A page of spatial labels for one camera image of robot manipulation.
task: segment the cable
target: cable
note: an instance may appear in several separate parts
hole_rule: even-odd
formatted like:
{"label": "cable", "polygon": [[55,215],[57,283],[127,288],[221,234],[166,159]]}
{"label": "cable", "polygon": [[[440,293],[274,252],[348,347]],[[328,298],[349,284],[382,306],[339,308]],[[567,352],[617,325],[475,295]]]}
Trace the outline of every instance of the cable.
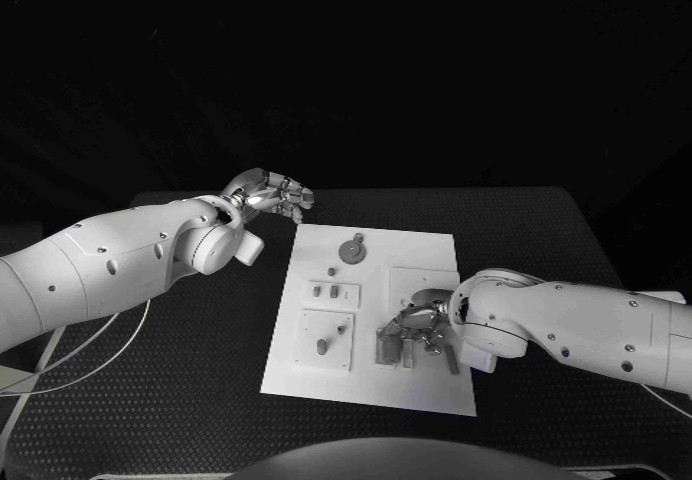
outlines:
{"label": "cable", "polygon": [[117,313],[106,325],[101,327],[98,332],[91,336],[91,338],[70,352],[68,355],[65,355],[64,358],[61,358],[49,367],[46,367],[44,370],[39,370],[33,375],[29,375],[26,378],[23,378],[19,382],[15,382],[12,385],[8,385],[6,387],[0,388],[0,393],[6,392],[15,385],[19,385],[21,383],[25,383],[28,380],[32,378],[36,378],[39,375],[44,375],[46,372],[49,372],[55,367],[58,367],[64,362],[67,362],[87,347],[87,345],[98,338],[98,336],[104,333],[106,329],[111,326],[113,322],[119,318],[120,313]]}
{"label": "cable", "polygon": [[651,388],[648,385],[642,384],[645,390],[674,409],[678,410],[688,418],[692,419],[692,414],[688,413],[682,408],[676,407]]}
{"label": "cable", "polygon": [[[142,320],[140,320],[140,324],[137,325],[137,329],[134,330],[134,333],[133,333],[133,336],[130,337],[130,340],[127,341],[127,343],[123,345],[123,348],[117,351],[116,355],[106,361],[106,363],[97,368],[94,369],[87,375],[84,375],[82,377],[80,377],[77,380],[74,380],[72,382],[67,383],[65,385],[61,385],[59,387],[55,387],[55,388],[49,388],[48,390],[39,390],[36,392],[13,392],[13,393],[0,393],[0,398],[2,397],[19,397],[22,395],[38,395],[39,393],[49,393],[49,392],[55,392],[57,390],[61,390],[62,388],[65,387],[70,387],[71,385],[74,385],[75,383],[80,383],[82,380],[85,380],[87,378],[90,378],[98,371],[101,371],[107,366],[108,364],[119,358],[120,354],[126,351],[127,347],[130,346],[130,344],[133,343],[133,340],[134,340],[134,337],[137,337],[137,334],[140,333],[140,329],[142,329],[142,326],[144,325],[144,320],[147,319],[147,314],[149,314],[149,305],[150,305],[150,300],[147,300],[147,308],[144,309],[144,314],[142,315]],[[111,318],[111,320],[108,321],[108,324],[113,322],[113,320],[116,319],[117,315],[120,314],[116,314],[114,318]],[[48,367],[45,370],[42,370],[41,372],[38,372],[38,374],[46,372],[49,370],[49,368],[55,367],[55,364],[51,365],[51,367]]]}

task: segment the black table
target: black table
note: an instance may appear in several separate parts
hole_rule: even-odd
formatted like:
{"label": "black table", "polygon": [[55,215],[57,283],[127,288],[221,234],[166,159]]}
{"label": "black table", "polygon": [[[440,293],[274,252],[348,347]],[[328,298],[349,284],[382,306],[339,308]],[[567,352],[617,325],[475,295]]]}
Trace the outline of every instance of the black table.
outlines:
{"label": "black table", "polygon": [[[142,194],[133,205],[214,192]],[[587,222],[560,188],[316,192],[306,222],[452,233],[459,272],[503,267],[545,280],[622,283]],[[9,480],[98,474],[222,473],[297,447],[404,436],[493,447],[564,467],[646,464],[692,478],[692,421],[623,381],[561,366],[529,345],[473,372],[478,418],[260,394],[294,225],[263,214],[253,267],[185,278],[152,302],[129,351],[77,386],[32,398],[9,447]],[[143,306],[38,388],[95,368],[127,340]],[[61,358],[104,320],[70,327]],[[692,410],[687,397],[669,394]]]}

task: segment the white board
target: white board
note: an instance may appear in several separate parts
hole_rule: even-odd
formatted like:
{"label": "white board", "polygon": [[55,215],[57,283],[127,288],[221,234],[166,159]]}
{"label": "white board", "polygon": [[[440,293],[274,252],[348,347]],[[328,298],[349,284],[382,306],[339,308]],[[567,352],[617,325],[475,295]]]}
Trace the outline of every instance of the white board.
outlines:
{"label": "white board", "polygon": [[[346,265],[339,258],[339,247],[343,242],[354,239],[356,233],[364,234],[368,253],[358,265]],[[333,277],[328,276],[329,268],[336,269]],[[400,306],[394,308],[392,302],[401,303],[403,295],[410,296],[424,288],[454,290],[460,284],[456,268],[452,235],[299,225],[261,392],[476,416],[469,367],[460,365],[460,374],[452,375],[444,355],[431,357],[420,344],[413,345],[411,370],[401,366],[395,369],[375,366],[377,329],[387,325],[404,308]],[[394,278],[404,279],[401,282],[395,280],[400,286],[395,287],[394,294],[392,269],[397,269]],[[426,283],[420,285],[413,277],[418,278],[421,272],[400,269],[427,270],[428,280],[421,279]],[[359,308],[335,312],[354,314],[348,371],[338,372],[329,368],[302,368],[293,365],[296,328],[302,311],[319,310],[305,304],[309,282],[361,286]],[[446,340],[456,348],[462,348],[459,338],[453,337],[449,337],[446,332]]]}

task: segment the textured table surface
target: textured table surface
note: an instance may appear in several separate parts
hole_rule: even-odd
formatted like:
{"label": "textured table surface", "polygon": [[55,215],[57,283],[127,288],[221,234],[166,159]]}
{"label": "textured table surface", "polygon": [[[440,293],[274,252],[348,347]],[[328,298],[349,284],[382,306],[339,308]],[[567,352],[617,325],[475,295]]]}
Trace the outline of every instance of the textured table surface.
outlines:
{"label": "textured table surface", "polygon": [[[214,192],[142,194],[133,205]],[[587,222],[560,188],[317,190],[306,222],[452,233],[459,272],[503,267],[545,280],[622,287]],[[296,226],[261,214],[253,267],[195,275],[152,301],[123,357],[28,403],[9,446],[9,480],[98,474],[232,472],[297,447],[405,436],[493,447],[564,467],[646,464],[692,478],[692,421],[623,381],[561,366],[532,344],[524,358],[475,371],[478,418],[260,394]],[[143,306],[38,388],[113,355]],[[54,359],[104,320],[67,329]],[[669,394],[689,410],[687,397]]]}

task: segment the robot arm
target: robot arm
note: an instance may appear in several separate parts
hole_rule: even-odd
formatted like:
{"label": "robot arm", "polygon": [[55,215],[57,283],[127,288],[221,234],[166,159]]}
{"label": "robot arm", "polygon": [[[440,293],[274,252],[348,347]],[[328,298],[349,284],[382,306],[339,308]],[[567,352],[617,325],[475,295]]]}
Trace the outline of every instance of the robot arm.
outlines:
{"label": "robot arm", "polygon": [[[424,328],[426,350],[436,353],[431,332],[443,322],[465,341],[460,362],[486,372],[498,357],[524,356],[534,341],[565,365],[692,393],[692,308],[679,294],[544,282],[493,269],[441,298],[403,311],[382,330],[387,341]],[[427,322],[421,308],[434,309]]]}
{"label": "robot arm", "polygon": [[241,174],[224,192],[91,217],[0,257],[0,352],[129,310],[234,257],[253,265],[264,243],[244,228],[243,212],[270,211],[300,223],[313,194],[261,169]]}

